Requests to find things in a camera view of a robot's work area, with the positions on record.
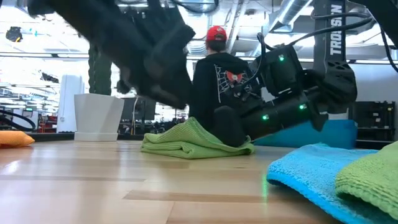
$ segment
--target wooden surface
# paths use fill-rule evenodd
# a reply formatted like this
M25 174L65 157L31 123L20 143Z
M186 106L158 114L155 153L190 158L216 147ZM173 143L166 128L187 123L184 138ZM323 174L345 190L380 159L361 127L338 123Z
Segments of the wooden surface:
M267 166L291 149L187 161L139 146L65 141L0 149L0 223L336 223L293 190L267 185Z

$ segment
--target folded towel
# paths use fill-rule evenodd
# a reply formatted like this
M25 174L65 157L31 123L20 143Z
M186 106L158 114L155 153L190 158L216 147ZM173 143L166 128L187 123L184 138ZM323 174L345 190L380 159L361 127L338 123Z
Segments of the folded towel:
M35 142L22 131L0 131L0 148L24 147Z
M270 184L284 184L344 223L396 223L369 203L343 200L335 193L337 173L376 150L339 149L324 144L303 146L274 161L268 168Z
M398 142L344 167L335 184L339 197L360 198L398 220Z
M163 134L145 134L141 151L184 159L238 156L254 152L250 141L240 147L226 146L195 118L188 118Z

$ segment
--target spider web graphic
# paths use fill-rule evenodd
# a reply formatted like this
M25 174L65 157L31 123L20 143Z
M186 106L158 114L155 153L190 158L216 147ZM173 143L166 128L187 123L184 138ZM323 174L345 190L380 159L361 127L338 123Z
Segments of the spider web graphic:
M218 94L222 94L224 92L226 92L227 90L229 90L229 84L231 83L231 81L228 79L227 76L227 70L215 65L216 68L216 74L217 74L217 82L218 82ZM249 80L248 75L246 74L246 72L244 72L242 74L242 79L240 80L240 83L244 83L246 81ZM244 87L244 89L246 91L251 91L252 90L252 86L251 85L247 85Z

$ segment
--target green towel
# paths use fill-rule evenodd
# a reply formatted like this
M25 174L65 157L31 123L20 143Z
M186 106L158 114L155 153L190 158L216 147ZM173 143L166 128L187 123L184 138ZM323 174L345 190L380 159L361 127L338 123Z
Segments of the green towel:
M145 134L141 152L184 159L239 156L254 152L250 142L248 138L240 147L226 146L207 132L195 118L188 118L163 134Z
M337 196L353 195L398 220L398 142L344 167L335 184Z

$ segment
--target white pot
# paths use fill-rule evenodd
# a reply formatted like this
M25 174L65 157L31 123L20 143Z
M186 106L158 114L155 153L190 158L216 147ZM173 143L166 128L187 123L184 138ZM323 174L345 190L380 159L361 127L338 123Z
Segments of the white pot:
M75 141L116 141L124 100L98 94L75 95Z

